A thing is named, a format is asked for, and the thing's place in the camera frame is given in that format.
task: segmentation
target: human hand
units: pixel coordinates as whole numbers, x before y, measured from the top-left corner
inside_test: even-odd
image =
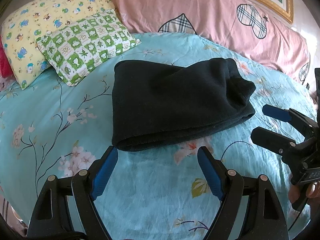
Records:
[[[309,185],[306,196],[309,198],[307,204],[310,206],[310,216],[312,219],[320,205],[320,181],[313,182]],[[300,197],[300,188],[296,185],[291,185],[288,197],[291,203],[296,202]]]

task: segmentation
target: light blue bedsheet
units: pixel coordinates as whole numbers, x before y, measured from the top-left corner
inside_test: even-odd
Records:
[[[205,145],[216,159],[225,151],[222,161],[228,169],[243,176],[266,174],[291,225],[297,213],[287,199],[288,166],[279,155],[254,145],[250,134],[262,126],[301,142],[303,137],[295,129],[264,116],[261,109],[265,104],[291,107],[315,119],[307,90],[278,71],[196,35],[135,37],[142,44],[101,64],[76,87],[62,83],[51,68],[24,91],[14,84],[0,93],[0,186],[18,214],[28,223],[49,175],[71,176],[88,168],[111,144],[117,62],[139,59],[186,67],[223,57],[235,59],[241,75],[255,83],[250,99],[255,116],[192,142],[135,153],[119,151],[107,190],[95,205],[113,239],[202,239],[220,205],[195,156]],[[302,230],[308,219],[305,208],[291,235]]]

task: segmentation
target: black folded cloth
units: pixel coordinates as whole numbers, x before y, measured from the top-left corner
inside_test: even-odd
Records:
[[[115,66],[112,144],[140,151],[201,138],[245,122],[254,83],[233,59],[212,58],[189,67],[142,60]]]

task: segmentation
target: metal screw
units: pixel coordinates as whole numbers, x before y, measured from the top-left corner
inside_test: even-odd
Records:
[[[56,179],[56,176],[54,176],[54,175],[50,175],[48,177],[48,181],[54,181],[55,179]]]
[[[267,181],[267,180],[268,180],[268,177],[267,177],[266,175],[262,174],[262,175],[260,176],[260,179],[263,180],[263,181]]]
[[[81,171],[79,171],[79,175],[80,175],[80,176],[85,176],[85,175],[87,175],[87,173],[88,173],[87,170],[81,170]]]
[[[235,176],[237,173],[236,173],[236,171],[234,171],[234,170],[228,170],[228,174],[229,174],[230,176]]]

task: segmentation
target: pink duvet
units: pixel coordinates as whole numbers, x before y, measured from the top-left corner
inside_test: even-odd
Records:
[[[112,1],[131,33],[197,34],[298,82],[305,78],[305,39],[248,0]]]

